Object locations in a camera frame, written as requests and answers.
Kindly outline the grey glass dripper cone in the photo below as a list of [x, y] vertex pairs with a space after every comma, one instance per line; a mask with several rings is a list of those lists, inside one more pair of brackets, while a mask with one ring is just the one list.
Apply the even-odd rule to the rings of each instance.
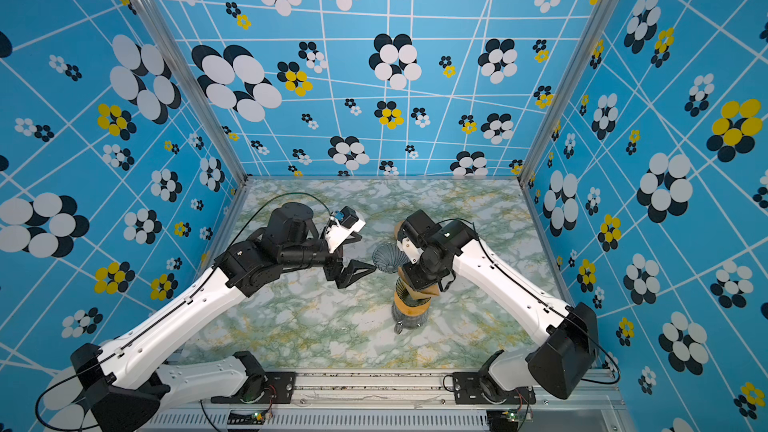
[[385, 274], [396, 274], [409, 262], [408, 256], [395, 243], [379, 244], [372, 253], [373, 264]]

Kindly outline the grey ribbed glass carafe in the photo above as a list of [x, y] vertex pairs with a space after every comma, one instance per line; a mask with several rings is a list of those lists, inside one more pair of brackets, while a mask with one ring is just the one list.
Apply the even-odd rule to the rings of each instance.
[[391, 308], [392, 318], [394, 320], [394, 332], [399, 335], [406, 330], [417, 330], [422, 328], [428, 321], [429, 311], [410, 316], [402, 312], [395, 305]]

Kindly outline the wooden ring dripper holder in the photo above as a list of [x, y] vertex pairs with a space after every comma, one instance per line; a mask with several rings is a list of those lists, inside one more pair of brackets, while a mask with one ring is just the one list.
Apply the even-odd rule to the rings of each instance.
[[430, 307], [431, 299], [414, 298], [407, 290], [396, 291], [394, 294], [395, 310], [407, 317], [424, 315]]

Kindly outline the green glass dripper cone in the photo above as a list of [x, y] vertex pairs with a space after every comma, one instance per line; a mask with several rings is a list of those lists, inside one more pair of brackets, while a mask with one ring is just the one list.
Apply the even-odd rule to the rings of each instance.
[[405, 283], [398, 283], [396, 286], [397, 297], [409, 307], [416, 307], [431, 300], [429, 295], [422, 292], [411, 290]]

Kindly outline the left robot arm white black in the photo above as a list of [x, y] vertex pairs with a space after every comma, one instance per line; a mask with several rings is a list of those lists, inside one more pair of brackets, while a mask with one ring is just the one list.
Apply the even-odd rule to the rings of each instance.
[[247, 351], [192, 366], [166, 360], [190, 337], [285, 273], [322, 268], [346, 288], [374, 266], [346, 261], [343, 247], [360, 241], [365, 221], [354, 209], [330, 213], [323, 228], [313, 210], [287, 202], [266, 226], [228, 247], [212, 266], [155, 315], [101, 346], [71, 356], [82, 386], [78, 404], [102, 431], [135, 431], [157, 413], [189, 402], [227, 397], [243, 403], [273, 400], [266, 373]]

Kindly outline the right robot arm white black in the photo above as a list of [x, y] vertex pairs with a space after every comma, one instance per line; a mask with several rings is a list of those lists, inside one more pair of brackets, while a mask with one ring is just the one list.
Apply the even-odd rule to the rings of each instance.
[[408, 258], [399, 275], [409, 294], [429, 299], [445, 291], [449, 280], [464, 278], [508, 312], [533, 341], [527, 353], [500, 351], [483, 364], [479, 386], [490, 401], [501, 402], [528, 386], [565, 400], [582, 382], [599, 352], [597, 317], [590, 306], [570, 305], [536, 286], [459, 219], [439, 224], [418, 210], [396, 227], [395, 237]]

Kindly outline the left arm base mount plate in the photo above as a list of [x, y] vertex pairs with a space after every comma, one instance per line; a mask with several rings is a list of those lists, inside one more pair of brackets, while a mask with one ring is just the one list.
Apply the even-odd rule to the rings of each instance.
[[214, 404], [276, 405], [289, 404], [295, 389], [297, 373], [267, 371], [257, 379], [249, 379], [233, 396], [212, 397]]

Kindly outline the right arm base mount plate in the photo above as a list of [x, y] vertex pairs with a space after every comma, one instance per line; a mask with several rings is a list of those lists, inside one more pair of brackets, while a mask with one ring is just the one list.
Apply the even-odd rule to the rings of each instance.
[[449, 389], [457, 405], [534, 405], [537, 401], [532, 387], [504, 390], [488, 374], [480, 372], [453, 372]]

